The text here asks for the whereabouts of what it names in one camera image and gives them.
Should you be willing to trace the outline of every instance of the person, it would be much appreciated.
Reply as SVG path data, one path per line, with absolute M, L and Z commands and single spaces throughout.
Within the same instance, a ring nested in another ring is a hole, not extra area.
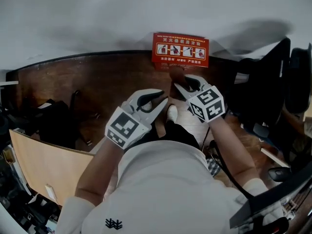
M 152 130 L 125 153 L 105 141 L 81 175 L 75 196 L 65 202 L 56 233 L 238 233 L 229 219 L 246 199 L 213 179 L 199 144 L 175 123 L 177 116 L 171 105 L 166 135 L 158 138 Z M 266 191 L 251 155 L 225 120 L 218 117 L 209 127 L 236 181 L 253 195 Z M 103 201 L 117 165 L 117 187 Z M 279 207 L 263 224 L 282 216 Z
M 286 107 L 283 107 L 282 115 L 298 133 L 312 138 L 312 118 L 306 117 L 305 121 L 300 121 L 295 115 L 289 113 Z

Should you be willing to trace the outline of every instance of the black cable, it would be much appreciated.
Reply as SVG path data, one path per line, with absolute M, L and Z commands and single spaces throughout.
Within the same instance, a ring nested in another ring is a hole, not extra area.
M 215 157 L 210 154 L 211 158 L 214 160 L 214 162 L 222 169 L 222 165 L 215 159 Z
M 232 174 L 230 173 L 228 167 L 226 166 L 224 159 L 221 156 L 220 150 L 218 148 L 217 145 L 215 145 L 215 150 L 218 153 L 218 157 L 220 159 L 220 162 L 222 164 L 222 170 L 225 172 L 225 174 L 229 177 L 230 181 L 234 184 L 234 186 L 237 187 L 237 189 L 246 197 L 246 198 L 252 198 L 254 197 L 253 195 L 251 195 L 249 192 L 247 192 L 245 189 L 243 189 L 240 184 L 238 184 L 238 182 L 234 179 L 234 177 L 232 176 Z
M 229 107 L 226 109 L 225 111 L 225 114 L 222 116 L 223 118 L 226 117 L 226 115 L 228 114 L 228 111 L 229 111 Z M 201 148 L 201 151 L 204 150 L 204 146 L 205 146 L 205 141 L 206 141 L 206 138 L 208 136 L 208 133 L 209 133 L 209 130 L 210 130 L 210 127 L 208 128 L 207 130 L 207 133 L 205 135 L 205 138 L 204 138 L 204 141 L 203 141 L 203 146 Z M 225 172 L 225 174 L 229 177 L 230 181 L 237 187 L 237 189 L 246 197 L 246 198 L 252 198 L 254 197 L 253 195 L 251 195 L 249 192 L 247 192 L 246 190 L 244 190 L 240 184 L 237 183 L 237 181 L 234 179 L 234 177 L 232 176 L 232 174 L 230 173 L 229 169 L 227 168 L 222 156 L 221 156 L 221 153 L 219 151 L 219 148 L 217 145 L 214 146 L 217 154 L 218 154 L 218 157 L 220 159 L 220 162 L 221 162 L 221 165 L 219 165 L 219 162 L 216 162 L 218 166 L 220 166 L 220 168 Z

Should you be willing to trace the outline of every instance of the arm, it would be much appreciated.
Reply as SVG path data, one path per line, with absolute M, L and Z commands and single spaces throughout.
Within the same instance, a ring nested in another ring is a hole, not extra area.
M 82 173 L 75 196 L 86 199 L 95 206 L 99 205 L 122 155 L 123 150 L 106 139 Z
M 209 122 L 214 140 L 234 179 L 244 186 L 252 178 L 259 178 L 253 158 L 222 117 Z
M 285 117 L 285 119 L 288 121 L 288 123 L 296 129 L 296 131 L 302 135 L 304 135 L 304 123 L 298 120 L 296 116 L 289 113 L 285 108 L 282 110 L 282 114 Z

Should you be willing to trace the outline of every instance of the wooden panel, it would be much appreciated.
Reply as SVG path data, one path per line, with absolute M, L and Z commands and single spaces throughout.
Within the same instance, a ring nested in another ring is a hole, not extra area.
M 49 198 L 45 185 L 49 184 L 63 205 L 73 196 L 77 182 L 93 155 L 49 145 L 10 130 L 19 165 L 29 186 Z

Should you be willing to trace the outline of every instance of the wooden object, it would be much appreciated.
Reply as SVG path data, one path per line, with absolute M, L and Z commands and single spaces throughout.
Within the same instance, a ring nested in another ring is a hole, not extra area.
M 282 159 L 280 159 L 278 156 L 276 156 L 275 154 L 271 153 L 270 151 L 261 148 L 261 152 L 263 152 L 266 156 L 268 156 L 270 159 L 272 159 L 273 161 L 275 161 L 277 164 L 279 164 L 281 167 L 288 167 L 289 165 Z
M 63 205 L 73 196 L 77 182 L 93 155 L 34 140 L 10 130 L 13 148 L 29 186 L 49 197 L 46 185 L 53 188 L 55 202 Z
M 0 86 L 6 86 L 6 85 L 17 85 L 19 83 L 18 80 L 15 81 L 1 81 Z

